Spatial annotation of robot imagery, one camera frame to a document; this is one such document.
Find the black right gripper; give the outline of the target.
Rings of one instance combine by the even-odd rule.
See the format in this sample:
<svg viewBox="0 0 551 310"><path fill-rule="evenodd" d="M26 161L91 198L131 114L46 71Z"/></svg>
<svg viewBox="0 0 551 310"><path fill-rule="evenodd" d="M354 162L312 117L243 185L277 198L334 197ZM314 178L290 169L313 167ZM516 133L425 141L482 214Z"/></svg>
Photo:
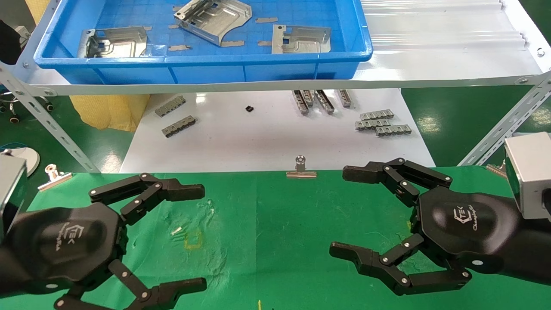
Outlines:
<svg viewBox="0 0 551 310"><path fill-rule="evenodd" d="M364 184L383 184L407 207L411 237L384 254L369 248L333 242L332 257L352 262L360 275L383 282L397 296L460 290L478 273L510 271L511 242L521 227L522 216L511 198L449 190L448 175L396 158L370 161L364 167L347 165L342 178ZM429 189L421 194L415 184ZM421 252L446 270L407 275L398 268Z"/></svg>

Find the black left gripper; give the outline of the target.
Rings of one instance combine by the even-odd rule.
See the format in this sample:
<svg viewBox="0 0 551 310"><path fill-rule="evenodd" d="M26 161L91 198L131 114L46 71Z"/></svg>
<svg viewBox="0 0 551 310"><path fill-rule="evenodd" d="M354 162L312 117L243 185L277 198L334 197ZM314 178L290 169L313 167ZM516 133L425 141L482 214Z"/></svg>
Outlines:
<svg viewBox="0 0 551 310"><path fill-rule="evenodd" d="M171 310L184 294L205 291L204 277L147 288L120 259L128 243L126 225L134 225L163 201L205 197L201 184L143 173L94 188L85 208L48 208L20 214L8 232L8 295L52 294L70 289L55 310L108 310L81 300L111 275L134 294L126 310ZM120 210L110 204L132 198Z"/></svg>

